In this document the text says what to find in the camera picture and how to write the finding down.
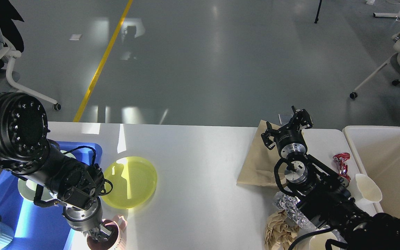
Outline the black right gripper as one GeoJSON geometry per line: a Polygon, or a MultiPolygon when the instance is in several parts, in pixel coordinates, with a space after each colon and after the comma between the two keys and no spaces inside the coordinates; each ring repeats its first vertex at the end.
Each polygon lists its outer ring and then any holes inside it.
{"type": "Polygon", "coordinates": [[[289,121],[288,130],[266,121],[266,129],[261,134],[264,146],[268,150],[277,147],[279,156],[284,159],[289,159],[293,153],[305,155],[308,152],[301,130],[313,128],[313,120],[306,109],[296,109],[295,106],[291,108],[293,116],[289,121]]]}

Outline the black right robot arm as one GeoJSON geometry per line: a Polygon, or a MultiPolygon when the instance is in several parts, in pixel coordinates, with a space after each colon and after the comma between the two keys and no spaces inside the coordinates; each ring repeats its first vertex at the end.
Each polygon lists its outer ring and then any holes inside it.
{"type": "Polygon", "coordinates": [[[345,250],[400,250],[400,219],[386,213],[370,216],[355,204],[343,177],[308,154],[302,130],[313,127],[305,109],[296,109],[289,122],[273,128],[266,122],[261,134],[266,148],[277,148],[280,159],[274,166],[279,190],[298,198],[297,208],[318,228],[298,237],[289,247],[303,240],[337,230],[344,242],[328,239],[324,247],[345,250]]]}

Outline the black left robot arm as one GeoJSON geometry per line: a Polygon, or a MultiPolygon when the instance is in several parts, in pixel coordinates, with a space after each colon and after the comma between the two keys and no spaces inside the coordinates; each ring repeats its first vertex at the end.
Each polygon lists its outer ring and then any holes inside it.
{"type": "Polygon", "coordinates": [[[100,196],[107,195],[102,169],[70,158],[47,138],[50,132],[42,103],[22,92],[0,93],[0,169],[37,184],[34,204],[63,206],[63,216],[75,231],[94,242],[106,242],[114,234],[102,222],[100,196]]]}

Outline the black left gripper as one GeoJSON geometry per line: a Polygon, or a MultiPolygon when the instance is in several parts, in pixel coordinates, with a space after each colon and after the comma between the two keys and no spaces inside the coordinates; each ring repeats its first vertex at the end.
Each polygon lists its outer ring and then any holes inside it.
{"type": "Polygon", "coordinates": [[[101,226],[103,212],[100,198],[96,198],[88,210],[70,206],[65,206],[62,210],[62,215],[73,230],[88,232],[89,242],[105,242],[105,238],[116,234],[116,226],[101,226]]]}

